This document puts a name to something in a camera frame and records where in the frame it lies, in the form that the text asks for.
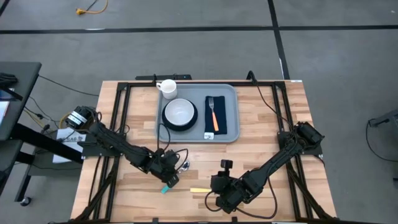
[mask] gray floor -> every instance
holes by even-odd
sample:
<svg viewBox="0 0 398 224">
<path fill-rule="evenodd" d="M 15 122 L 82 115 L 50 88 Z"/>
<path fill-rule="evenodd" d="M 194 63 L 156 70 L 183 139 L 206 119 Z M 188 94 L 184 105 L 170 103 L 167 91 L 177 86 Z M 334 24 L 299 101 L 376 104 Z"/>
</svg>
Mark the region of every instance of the gray floor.
<svg viewBox="0 0 398 224">
<path fill-rule="evenodd" d="M 271 25 L 267 1 L 260 0 L 114 0 L 102 14 L 75 15 L 90 3 L 11 0 L 0 29 Z M 398 3 L 389 0 L 276 0 L 275 8 L 281 26 L 398 24 Z M 338 216 L 396 223 L 397 167 L 371 154 L 365 125 L 398 108 L 398 30 L 285 31 L 282 40 L 291 79 L 304 81 L 315 126 L 326 135 L 326 171 Z M 103 80 L 153 73 L 237 79 L 253 70 L 261 79 L 282 78 L 272 31 L 0 35 L 0 46 L 0 60 L 42 62 L 41 75 L 92 93 Z M 77 105 L 96 104 L 94 97 L 43 79 L 32 96 L 54 119 Z M 28 107 L 37 111 L 32 102 Z M 20 122 L 39 130 L 26 115 Z M 398 159 L 394 134 L 384 125 L 369 130 L 369 139 L 380 155 Z M 79 177 L 34 177 L 27 191 L 34 201 L 22 208 L 13 199 L 24 170 L 18 165 L 12 172 L 0 198 L 0 222 L 67 220 Z"/>
</svg>

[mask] black desk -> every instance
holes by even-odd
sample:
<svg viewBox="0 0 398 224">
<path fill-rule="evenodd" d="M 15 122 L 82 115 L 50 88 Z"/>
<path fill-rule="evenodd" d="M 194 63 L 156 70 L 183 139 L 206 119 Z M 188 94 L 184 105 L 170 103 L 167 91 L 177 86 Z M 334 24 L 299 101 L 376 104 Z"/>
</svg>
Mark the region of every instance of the black desk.
<svg viewBox="0 0 398 224">
<path fill-rule="evenodd" d="M 9 103 L 6 115 L 0 124 L 0 170 L 6 170 L 5 177 L 0 180 L 0 195 L 15 161 L 31 165 L 34 164 L 34 161 L 43 160 L 42 157 L 21 152 L 20 149 L 23 142 L 47 150 L 51 154 L 44 156 L 49 158 L 52 157 L 52 154 L 56 154 L 79 164 L 83 163 L 80 152 L 18 123 L 18 119 L 39 77 L 41 66 L 42 64 L 38 62 L 0 62 L 0 72 L 17 77 L 18 83 L 9 88 L 13 88 L 14 92 L 22 97 L 21 101 L 11 101 Z M 24 199 L 31 173 L 34 171 L 35 168 L 32 167 L 25 174 L 16 197 L 17 202 Z"/>
</svg>

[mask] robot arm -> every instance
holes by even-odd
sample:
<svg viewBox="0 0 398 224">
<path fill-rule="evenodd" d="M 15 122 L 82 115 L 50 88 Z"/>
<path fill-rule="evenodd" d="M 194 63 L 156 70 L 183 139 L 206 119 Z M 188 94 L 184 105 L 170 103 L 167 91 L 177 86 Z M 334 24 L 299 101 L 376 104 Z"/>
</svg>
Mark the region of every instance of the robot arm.
<svg viewBox="0 0 398 224">
<path fill-rule="evenodd" d="M 68 117 L 66 123 L 69 127 L 79 131 L 84 126 L 89 126 L 89 133 L 95 137 L 96 144 L 107 150 L 123 153 L 131 165 L 144 173 L 150 172 L 171 188 L 178 181 L 175 165 L 179 157 L 173 150 L 158 149 L 155 152 L 142 146 L 129 144 L 122 134 L 109 130 L 98 119 L 97 112 L 89 107 L 77 107 Z"/>
<path fill-rule="evenodd" d="M 216 205 L 224 212 L 231 213 L 241 203 L 250 203 L 261 194 L 269 176 L 285 165 L 294 155 L 316 148 L 324 138 L 310 124 L 298 123 L 290 132 L 290 139 L 282 150 L 272 156 L 259 168 L 247 171 L 240 178 L 229 176 L 232 161 L 221 161 L 224 171 L 211 176 L 211 190 L 220 195 L 216 198 Z"/>
</svg>

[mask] white bowl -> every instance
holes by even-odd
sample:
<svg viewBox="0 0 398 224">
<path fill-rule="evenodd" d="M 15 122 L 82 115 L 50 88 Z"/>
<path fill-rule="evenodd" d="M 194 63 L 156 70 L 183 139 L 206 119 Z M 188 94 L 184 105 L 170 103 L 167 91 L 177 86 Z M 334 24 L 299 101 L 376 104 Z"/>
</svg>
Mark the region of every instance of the white bowl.
<svg viewBox="0 0 398 224">
<path fill-rule="evenodd" d="M 176 125 L 184 126 L 193 118 L 193 105 L 188 100 L 175 99 L 166 106 L 165 115 L 167 120 Z"/>
</svg>

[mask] wooden table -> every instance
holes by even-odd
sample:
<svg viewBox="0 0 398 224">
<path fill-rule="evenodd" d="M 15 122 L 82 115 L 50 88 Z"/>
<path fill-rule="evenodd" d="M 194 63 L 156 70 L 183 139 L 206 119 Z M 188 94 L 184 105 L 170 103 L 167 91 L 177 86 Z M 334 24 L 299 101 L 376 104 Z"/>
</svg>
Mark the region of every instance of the wooden table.
<svg viewBox="0 0 398 224">
<path fill-rule="evenodd" d="M 109 126 L 111 120 L 116 86 L 117 82 L 103 82 L 99 95 L 97 110 L 102 112 L 102 122 L 107 126 Z M 303 83 L 286 81 L 286 86 L 294 123 L 297 121 L 312 123 Z M 191 166 L 188 171 L 181 174 L 180 182 L 166 194 L 163 195 L 160 192 L 165 184 L 161 183 L 159 179 L 134 168 L 124 157 L 121 159 L 111 217 L 112 222 L 151 222 L 154 217 L 158 217 L 161 222 L 230 222 L 231 217 L 237 217 L 241 222 L 261 221 L 239 212 L 230 215 L 222 211 L 211 212 L 206 209 L 204 204 L 205 193 L 190 192 L 191 187 L 210 188 L 211 175 L 215 175 L 221 170 L 220 160 L 222 159 L 233 160 L 234 166 L 231 170 L 231 176 L 240 177 L 247 170 L 265 163 L 279 150 L 276 138 L 276 133 L 279 130 L 277 117 L 262 102 L 257 88 L 242 86 L 236 87 L 236 91 L 238 92 L 241 125 L 239 139 L 231 144 L 170 145 L 169 149 L 188 148 L 188 159 Z M 273 106 L 271 88 L 264 86 L 261 87 L 261 91 L 266 101 Z M 129 143 L 155 150 L 154 126 L 158 94 L 156 87 L 132 88 L 126 121 L 126 124 L 131 128 L 127 134 Z M 278 95 L 281 110 L 284 111 L 282 95 L 281 93 Z M 121 118 L 123 99 L 124 96 L 122 95 L 121 106 L 118 110 L 118 122 Z M 79 215 L 88 203 L 96 161 L 97 158 L 89 158 L 84 161 L 73 205 L 72 218 Z M 327 213 L 335 216 L 335 208 L 323 164 L 314 156 L 302 156 L 302 162 L 309 191 Z M 102 162 L 98 169 L 97 179 L 99 179 L 101 164 Z M 271 175 L 271 181 L 279 205 L 274 220 L 293 221 L 294 212 L 285 167 Z M 300 211 L 302 216 L 305 217 L 302 195 L 299 189 L 297 191 Z M 107 196 L 108 194 L 105 193 L 99 217 L 104 217 Z M 209 197 L 209 206 L 215 207 L 214 195 Z M 274 200 L 268 184 L 263 193 L 250 204 L 241 203 L 239 207 L 256 215 L 271 215 L 274 211 Z"/>
</svg>

